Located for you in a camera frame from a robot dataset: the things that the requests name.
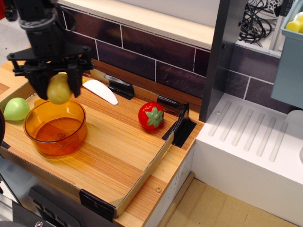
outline glass bowl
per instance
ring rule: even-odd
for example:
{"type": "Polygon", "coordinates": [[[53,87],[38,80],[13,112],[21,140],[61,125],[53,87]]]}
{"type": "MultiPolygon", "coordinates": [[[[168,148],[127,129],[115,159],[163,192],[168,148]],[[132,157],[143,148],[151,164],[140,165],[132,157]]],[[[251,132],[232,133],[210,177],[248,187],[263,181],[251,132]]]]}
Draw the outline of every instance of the glass bowl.
{"type": "Polygon", "coordinates": [[[61,105],[38,100],[23,126],[37,150],[53,157],[73,153],[82,146],[87,135],[85,109],[74,100],[61,105]]]}

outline white plastic scoop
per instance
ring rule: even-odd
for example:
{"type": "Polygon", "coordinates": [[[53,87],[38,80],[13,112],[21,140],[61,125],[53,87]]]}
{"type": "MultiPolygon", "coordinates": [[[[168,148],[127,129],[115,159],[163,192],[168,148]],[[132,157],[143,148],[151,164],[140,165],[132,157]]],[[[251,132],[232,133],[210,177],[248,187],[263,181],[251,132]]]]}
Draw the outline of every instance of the white plastic scoop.
{"type": "Polygon", "coordinates": [[[103,98],[108,101],[112,105],[117,105],[118,100],[115,94],[100,81],[91,79],[83,84],[83,86],[89,91],[95,93],[97,96],[103,98]]]}

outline blue plastic basket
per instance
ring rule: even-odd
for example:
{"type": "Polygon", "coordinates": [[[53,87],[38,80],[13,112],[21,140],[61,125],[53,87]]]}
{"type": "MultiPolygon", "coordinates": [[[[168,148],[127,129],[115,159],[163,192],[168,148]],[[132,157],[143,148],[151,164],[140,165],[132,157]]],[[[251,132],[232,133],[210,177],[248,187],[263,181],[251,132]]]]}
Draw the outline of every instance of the blue plastic basket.
{"type": "Polygon", "coordinates": [[[296,0],[281,30],[285,42],[271,97],[303,108],[303,34],[286,30],[288,22],[303,11],[303,0],[296,0]]]}

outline black knob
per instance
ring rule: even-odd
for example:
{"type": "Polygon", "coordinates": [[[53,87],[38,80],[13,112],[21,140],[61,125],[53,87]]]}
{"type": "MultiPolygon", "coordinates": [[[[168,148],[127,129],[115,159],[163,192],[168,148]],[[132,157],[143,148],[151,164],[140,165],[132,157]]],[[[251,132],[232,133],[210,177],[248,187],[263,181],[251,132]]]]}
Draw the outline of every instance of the black knob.
{"type": "Polygon", "coordinates": [[[5,18],[8,21],[15,21],[18,18],[18,12],[15,9],[12,8],[6,8],[5,9],[5,18]]]}

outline cardboard floor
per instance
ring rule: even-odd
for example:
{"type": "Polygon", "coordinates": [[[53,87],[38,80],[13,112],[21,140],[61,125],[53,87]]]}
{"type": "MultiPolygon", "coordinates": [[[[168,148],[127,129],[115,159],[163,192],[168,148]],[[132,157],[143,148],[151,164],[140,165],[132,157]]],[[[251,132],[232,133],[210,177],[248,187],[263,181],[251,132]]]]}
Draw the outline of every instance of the cardboard floor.
{"type": "Polygon", "coordinates": [[[194,179],[166,227],[295,227],[194,179]]]}

